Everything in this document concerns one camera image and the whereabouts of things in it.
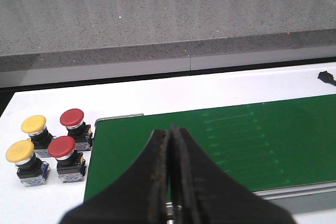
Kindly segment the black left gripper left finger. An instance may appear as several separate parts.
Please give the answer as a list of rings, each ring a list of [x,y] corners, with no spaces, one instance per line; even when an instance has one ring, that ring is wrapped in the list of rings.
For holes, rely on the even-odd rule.
[[[131,166],[61,223],[166,223],[168,132],[152,131]]]

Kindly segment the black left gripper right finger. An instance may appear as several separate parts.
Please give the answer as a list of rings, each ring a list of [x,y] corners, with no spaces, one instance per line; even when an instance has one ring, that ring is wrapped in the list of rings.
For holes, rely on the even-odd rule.
[[[171,198],[175,223],[294,223],[285,209],[232,179],[186,128],[171,125]]]

